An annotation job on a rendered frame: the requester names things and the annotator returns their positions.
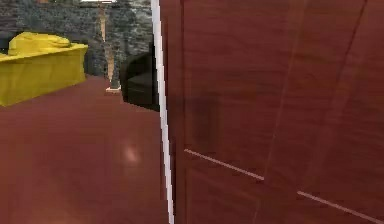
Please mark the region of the reddish brown wooden cupboard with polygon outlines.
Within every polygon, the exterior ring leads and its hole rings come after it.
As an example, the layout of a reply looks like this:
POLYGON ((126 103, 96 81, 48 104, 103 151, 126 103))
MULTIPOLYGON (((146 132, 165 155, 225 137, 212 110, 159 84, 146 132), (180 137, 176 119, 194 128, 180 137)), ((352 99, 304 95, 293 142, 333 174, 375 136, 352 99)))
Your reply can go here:
POLYGON ((384 0, 151 0, 169 224, 384 224, 384 0))

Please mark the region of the tan floor lamp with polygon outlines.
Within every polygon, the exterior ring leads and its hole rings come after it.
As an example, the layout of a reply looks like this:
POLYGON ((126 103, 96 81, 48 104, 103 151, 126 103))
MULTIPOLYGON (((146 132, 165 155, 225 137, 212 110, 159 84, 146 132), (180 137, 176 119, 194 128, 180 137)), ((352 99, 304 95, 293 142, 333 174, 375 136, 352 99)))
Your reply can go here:
POLYGON ((106 40, 106 6, 115 2, 116 0, 80 0, 80 3, 84 4, 85 6, 98 8, 98 19, 103 41, 104 56, 106 59, 107 78, 109 81, 109 86, 105 89, 105 92, 108 94, 118 94, 121 91, 121 85, 119 82, 113 80, 114 55, 112 47, 107 43, 106 40))

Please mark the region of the yellow bed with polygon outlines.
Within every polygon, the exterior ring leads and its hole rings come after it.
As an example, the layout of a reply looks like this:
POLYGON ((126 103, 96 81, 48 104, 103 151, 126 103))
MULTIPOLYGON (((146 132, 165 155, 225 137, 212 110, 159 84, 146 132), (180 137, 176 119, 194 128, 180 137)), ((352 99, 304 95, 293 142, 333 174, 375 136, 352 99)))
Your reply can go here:
POLYGON ((87 50, 87 45, 73 44, 69 48, 0 57, 0 106, 11 106, 84 82, 87 50))

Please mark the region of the yellow pillow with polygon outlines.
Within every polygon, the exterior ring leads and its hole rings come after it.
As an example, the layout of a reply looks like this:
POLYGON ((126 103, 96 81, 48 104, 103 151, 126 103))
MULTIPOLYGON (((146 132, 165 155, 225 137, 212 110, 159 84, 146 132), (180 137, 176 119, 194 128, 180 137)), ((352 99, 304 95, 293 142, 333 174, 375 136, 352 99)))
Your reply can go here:
POLYGON ((35 53, 45 48, 68 48, 71 42, 64 37, 52 34, 22 32, 9 42, 8 54, 35 53))

